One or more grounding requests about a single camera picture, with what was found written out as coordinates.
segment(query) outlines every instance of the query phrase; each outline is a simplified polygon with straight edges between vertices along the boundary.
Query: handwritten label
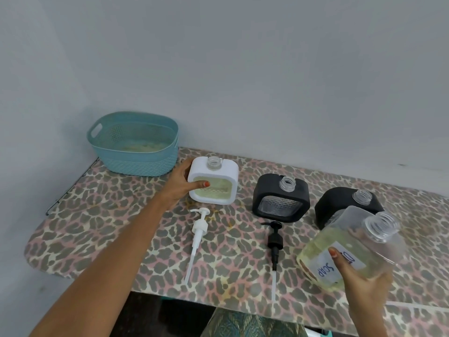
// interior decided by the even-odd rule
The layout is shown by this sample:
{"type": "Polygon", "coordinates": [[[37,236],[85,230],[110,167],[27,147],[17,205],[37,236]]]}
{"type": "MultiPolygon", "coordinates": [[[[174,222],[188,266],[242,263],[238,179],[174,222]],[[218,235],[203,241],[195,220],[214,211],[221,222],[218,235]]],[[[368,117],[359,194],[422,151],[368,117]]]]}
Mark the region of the handwritten label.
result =
{"type": "MultiPolygon", "coordinates": [[[[329,247],[336,248],[356,270],[361,270],[366,267],[363,262],[357,259],[355,255],[343,247],[339,242],[335,241],[329,247]]],[[[336,283],[342,278],[327,249],[323,250],[317,257],[313,258],[309,262],[308,268],[317,279],[329,284],[336,283]]]]}

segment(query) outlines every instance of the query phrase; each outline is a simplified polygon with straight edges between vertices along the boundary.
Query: yellow liquid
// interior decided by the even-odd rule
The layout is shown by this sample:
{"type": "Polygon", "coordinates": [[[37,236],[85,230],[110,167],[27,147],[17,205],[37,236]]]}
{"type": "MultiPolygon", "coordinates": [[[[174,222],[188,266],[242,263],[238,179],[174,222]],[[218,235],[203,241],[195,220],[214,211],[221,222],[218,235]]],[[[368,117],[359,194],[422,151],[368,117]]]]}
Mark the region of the yellow liquid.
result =
{"type": "Polygon", "coordinates": [[[343,231],[340,228],[327,227],[310,241],[296,258],[298,265],[306,277],[312,283],[317,284],[326,291],[331,292],[343,289],[343,279],[340,279],[335,283],[328,283],[319,279],[319,276],[314,275],[309,268],[311,261],[323,251],[327,250],[335,241],[339,242],[344,248],[351,252],[352,255],[366,265],[365,268],[358,269],[358,272],[367,278],[375,277],[387,265],[384,258],[365,247],[365,245],[348,231],[343,231]]]}
{"type": "Polygon", "coordinates": [[[197,176],[194,181],[209,181],[210,186],[203,189],[196,189],[196,195],[200,197],[213,198],[217,200],[226,200],[231,197],[232,183],[231,181],[217,178],[217,177],[204,177],[197,176]]]}

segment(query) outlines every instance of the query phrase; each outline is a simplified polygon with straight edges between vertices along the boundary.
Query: threaded bottle neck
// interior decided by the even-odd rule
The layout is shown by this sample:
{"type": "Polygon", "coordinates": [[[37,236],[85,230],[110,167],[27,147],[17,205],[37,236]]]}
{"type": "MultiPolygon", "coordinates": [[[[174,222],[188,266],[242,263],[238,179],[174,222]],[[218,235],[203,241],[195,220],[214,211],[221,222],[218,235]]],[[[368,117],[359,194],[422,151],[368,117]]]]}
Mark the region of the threaded bottle neck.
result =
{"type": "Polygon", "coordinates": [[[366,190],[357,190],[352,194],[352,198],[361,205],[367,206],[373,199],[373,194],[366,190]]]}
{"type": "Polygon", "coordinates": [[[207,158],[207,167],[211,170],[218,170],[221,168],[223,159],[218,156],[211,156],[207,158]]]}
{"type": "Polygon", "coordinates": [[[386,243],[401,229],[399,221],[389,212],[378,212],[374,216],[367,217],[363,226],[368,236],[379,243],[386,243]]]}
{"type": "Polygon", "coordinates": [[[279,187],[281,187],[281,189],[283,191],[286,191],[288,193],[291,193],[292,191],[295,190],[296,187],[296,180],[293,177],[289,177],[289,176],[284,176],[280,181],[279,181],[279,187]]]}

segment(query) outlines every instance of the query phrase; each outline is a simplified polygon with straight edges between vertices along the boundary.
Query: fingernail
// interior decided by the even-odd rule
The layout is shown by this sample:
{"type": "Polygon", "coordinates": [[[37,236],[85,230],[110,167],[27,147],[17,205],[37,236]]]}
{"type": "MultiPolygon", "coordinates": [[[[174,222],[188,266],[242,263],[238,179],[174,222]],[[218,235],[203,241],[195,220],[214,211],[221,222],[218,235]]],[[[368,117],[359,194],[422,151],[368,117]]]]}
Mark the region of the fingernail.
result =
{"type": "Polygon", "coordinates": [[[337,252],[334,249],[328,249],[330,256],[335,259],[337,257],[337,252]]]}

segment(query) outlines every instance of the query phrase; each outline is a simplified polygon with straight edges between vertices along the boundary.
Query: floor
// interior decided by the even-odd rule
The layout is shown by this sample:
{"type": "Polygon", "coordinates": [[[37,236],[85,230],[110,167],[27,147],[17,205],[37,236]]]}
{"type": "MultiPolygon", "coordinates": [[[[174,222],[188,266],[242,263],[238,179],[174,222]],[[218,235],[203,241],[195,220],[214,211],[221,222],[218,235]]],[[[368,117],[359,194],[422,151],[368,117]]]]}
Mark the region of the floor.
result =
{"type": "MultiPolygon", "coordinates": [[[[215,308],[131,292],[110,337],[199,337],[215,308]]],[[[334,337],[349,337],[334,333],[334,337]]]]}

